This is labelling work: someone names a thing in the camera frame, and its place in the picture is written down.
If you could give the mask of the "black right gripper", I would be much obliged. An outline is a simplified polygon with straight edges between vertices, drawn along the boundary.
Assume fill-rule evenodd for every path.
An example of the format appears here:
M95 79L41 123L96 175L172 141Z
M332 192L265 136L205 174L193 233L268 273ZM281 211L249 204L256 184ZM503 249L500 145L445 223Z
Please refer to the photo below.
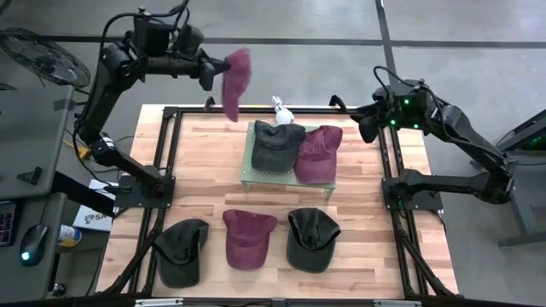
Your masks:
M365 143L372 143L379 134L380 121L369 115L369 106L357 107L351 111L353 120L359 122L359 132Z

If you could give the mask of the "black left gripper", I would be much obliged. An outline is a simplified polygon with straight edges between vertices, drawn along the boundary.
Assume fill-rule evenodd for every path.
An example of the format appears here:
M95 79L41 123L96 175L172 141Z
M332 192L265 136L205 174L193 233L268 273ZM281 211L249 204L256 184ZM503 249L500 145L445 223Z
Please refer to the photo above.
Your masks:
M203 61L200 64L199 83L204 91L211 91L215 75L225 73L229 70L228 61L213 60Z

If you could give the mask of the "maroon baseball cap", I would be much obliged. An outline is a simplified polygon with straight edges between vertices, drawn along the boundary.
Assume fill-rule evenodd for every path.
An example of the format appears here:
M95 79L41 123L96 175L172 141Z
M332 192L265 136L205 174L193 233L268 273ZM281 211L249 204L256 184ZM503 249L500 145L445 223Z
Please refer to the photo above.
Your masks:
M337 172L337 150L343 130L332 125L321 125L306 133L299 147L294 173L303 184L331 184Z
M267 258L270 233L278 224L277 218L233 209L223 213L223 221L228 265L238 270L261 268Z
M224 72L221 102L227 119L237 122L240 98L247 90L252 77L250 50L240 48L227 56L226 61L230 68Z

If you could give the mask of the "dark grey baseball cap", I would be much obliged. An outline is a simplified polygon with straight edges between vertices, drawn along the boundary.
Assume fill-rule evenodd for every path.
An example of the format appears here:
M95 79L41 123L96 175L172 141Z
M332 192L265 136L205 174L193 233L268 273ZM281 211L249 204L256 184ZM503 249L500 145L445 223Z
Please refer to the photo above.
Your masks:
M264 121L254 123L255 140L251 165L258 171L289 172L306 138L305 127L297 124L272 126Z
M320 274L333 257L340 226L324 211L306 207L288 213L287 260L295 269Z
M200 254L208 237L209 223L186 219L173 224L154 242L162 283L187 288L200 282Z

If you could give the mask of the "white globe wooden lamp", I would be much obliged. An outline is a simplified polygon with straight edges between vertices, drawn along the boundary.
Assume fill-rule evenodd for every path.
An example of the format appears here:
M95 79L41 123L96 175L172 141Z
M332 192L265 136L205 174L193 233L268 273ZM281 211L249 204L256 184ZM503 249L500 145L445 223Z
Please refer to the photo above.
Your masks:
M295 120L293 113L286 107L276 108L276 122L279 125L289 125Z

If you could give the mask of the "green perforated metal shelf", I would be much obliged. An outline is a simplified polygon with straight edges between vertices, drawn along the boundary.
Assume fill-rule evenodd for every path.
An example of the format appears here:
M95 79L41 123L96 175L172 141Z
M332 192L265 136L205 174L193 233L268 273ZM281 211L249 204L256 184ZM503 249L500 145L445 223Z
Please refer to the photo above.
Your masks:
M285 173L271 173L257 171L251 165L253 154L253 144L255 141L254 122L247 123L247 136L245 150L242 159L240 181L244 189L248 192L253 183L275 184L283 186L296 186L306 188L321 188L324 190L325 199L329 200L336 189L335 183L329 184L303 184L297 180L293 170Z

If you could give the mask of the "black floor fan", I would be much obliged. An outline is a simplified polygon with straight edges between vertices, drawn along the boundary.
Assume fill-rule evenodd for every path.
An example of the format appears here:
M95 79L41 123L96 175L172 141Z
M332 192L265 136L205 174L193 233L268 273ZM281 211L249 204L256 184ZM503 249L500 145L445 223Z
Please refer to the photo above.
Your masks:
M90 71L80 59L55 42L43 41L35 32L19 27L0 30L0 48L25 69L53 84L75 88L90 84Z

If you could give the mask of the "grey metal stand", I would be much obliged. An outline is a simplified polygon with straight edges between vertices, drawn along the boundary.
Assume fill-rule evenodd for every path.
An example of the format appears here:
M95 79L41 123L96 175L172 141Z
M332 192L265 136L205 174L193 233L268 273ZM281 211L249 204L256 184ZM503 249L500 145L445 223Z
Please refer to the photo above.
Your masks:
M536 209L546 210L546 109L510 130L497 149L514 163L510 203L519 233L498 241L501 248L546 242Z

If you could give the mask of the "white printed cardboard box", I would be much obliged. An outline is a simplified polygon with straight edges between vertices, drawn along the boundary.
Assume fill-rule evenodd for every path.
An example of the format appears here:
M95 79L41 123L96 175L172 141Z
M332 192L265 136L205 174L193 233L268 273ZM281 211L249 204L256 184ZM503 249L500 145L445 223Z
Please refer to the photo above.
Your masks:
M107 192L104 187L105 183L99 182L96 179L92 179L89 184L89 188L103 194L111 200L115 200L115 195ZM112 229L113 219L98 211L94 211L87 206L80 206L76 217L73 220L73 227L80 229L98 230L103 232L110 232Z

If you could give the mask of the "grey side desk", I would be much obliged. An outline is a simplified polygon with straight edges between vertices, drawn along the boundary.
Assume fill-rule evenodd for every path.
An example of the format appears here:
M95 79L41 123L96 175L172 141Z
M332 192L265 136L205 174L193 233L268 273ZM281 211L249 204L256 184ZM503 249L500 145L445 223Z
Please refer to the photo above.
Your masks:
M0 91L0 201L18 205L12 246L0 247L0 304L39 300L49 290L57 238L67 202L52 190L67 124L71 88ZM37 185L17 179L36 166L43 169ZM32 267L20 262L20 242L33 225L49 228L44 257Z

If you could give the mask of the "black wedge block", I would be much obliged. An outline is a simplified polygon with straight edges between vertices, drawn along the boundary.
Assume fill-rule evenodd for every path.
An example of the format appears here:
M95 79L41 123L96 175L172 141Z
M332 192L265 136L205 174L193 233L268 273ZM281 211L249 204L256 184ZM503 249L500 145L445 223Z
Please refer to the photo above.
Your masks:
M43 169L39 166L36 166L32 171L18 174L16 178L21 180L22 182L26 182L31 185L37 185L42 175L42 172Z

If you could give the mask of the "white and yellow can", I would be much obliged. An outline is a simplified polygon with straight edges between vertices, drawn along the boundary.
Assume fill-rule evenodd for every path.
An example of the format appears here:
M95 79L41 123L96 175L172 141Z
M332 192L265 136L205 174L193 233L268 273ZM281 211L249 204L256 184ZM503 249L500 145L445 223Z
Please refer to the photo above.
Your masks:
M57 245L62 247L75 247L82 239L82 232L74 228L62 224L58 235Z

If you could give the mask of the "black computer mouse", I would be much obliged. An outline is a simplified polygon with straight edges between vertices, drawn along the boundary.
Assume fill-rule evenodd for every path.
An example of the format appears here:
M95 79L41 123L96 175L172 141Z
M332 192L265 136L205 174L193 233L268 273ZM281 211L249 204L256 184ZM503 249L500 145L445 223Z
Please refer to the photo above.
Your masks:
M44 257L45 242L49 228L44 224L31 226L20 242L20 262L25 267L39 264Z

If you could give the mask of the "black backlit keyboard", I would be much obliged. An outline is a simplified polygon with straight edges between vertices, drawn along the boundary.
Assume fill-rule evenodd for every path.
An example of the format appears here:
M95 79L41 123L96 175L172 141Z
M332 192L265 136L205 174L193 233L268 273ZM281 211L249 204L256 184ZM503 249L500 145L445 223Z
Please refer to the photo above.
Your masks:
M18 223L18 205L14 201L0 201L0 247L12 246Z

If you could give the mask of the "silver bracket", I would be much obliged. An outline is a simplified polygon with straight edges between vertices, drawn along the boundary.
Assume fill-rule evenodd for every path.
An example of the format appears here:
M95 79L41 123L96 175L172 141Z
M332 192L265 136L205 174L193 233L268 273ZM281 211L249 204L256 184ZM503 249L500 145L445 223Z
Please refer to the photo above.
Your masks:
M138 299L134 307L180 307L183 306L182 298L146 298Z
M422 307L419 301L410 300L375 300L373 307Z

